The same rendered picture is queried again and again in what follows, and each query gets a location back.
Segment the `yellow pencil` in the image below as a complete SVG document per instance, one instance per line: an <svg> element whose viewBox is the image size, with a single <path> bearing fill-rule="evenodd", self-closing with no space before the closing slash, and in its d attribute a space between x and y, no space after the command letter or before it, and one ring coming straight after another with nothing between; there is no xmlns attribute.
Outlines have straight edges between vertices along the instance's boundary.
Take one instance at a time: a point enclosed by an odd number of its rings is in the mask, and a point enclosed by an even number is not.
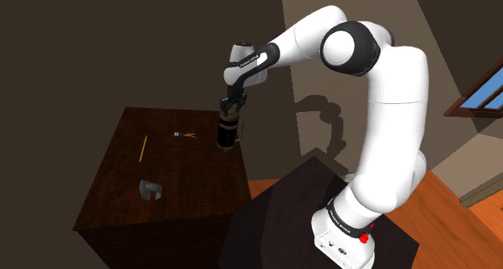
<svg viewBox="0 0 503 269"><path fill-rule="evenodd" d="M148 135L146 134L146 135L144 136L144 139L143 139L143 144L142 144L141 151L140 151L140 154L139 154L139 159L138 159L138 162L139 162L139 163L141 163L141 162L142 162L142 159L143 159L143 154L144 154L144 151L145 151L145 147L146 147L147 141L148 141Z"/></svg>

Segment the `dark wooden table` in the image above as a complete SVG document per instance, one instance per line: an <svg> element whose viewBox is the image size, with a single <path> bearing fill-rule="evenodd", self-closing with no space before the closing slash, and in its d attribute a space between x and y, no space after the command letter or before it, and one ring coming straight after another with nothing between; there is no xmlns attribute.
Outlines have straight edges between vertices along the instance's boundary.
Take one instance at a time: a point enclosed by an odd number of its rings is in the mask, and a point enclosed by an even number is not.
<svg viewBox="0 0 503 269"><path fill-rule="evenodd" d="M109 269L219 269L232 215L251 194L241 150L220 149L217 128L214 111L123 111L74 225ZM144 200L141 180L162 197Z"/></svg>

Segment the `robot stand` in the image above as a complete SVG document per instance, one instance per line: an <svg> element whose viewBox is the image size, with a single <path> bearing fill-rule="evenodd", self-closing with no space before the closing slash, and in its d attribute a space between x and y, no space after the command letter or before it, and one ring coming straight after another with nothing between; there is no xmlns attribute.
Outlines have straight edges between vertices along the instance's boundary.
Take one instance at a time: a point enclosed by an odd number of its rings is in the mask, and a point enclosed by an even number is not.
<svg viewBox="0 0 503 269"><path fill-rule="evenodd" d="M232 218L221 269L412 269L419 245L313 157Z"/></svg>

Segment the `wooden framed window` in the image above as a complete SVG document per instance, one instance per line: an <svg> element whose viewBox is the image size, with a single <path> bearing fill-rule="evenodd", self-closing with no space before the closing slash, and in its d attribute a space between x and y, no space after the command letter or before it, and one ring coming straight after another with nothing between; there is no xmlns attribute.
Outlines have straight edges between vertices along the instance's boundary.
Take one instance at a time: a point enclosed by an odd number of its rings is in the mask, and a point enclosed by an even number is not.
<svg viewBox="0 0 503 269"><path fill-rule="evenodd" d="M443 115L503 118L503 56Z"/></svg>

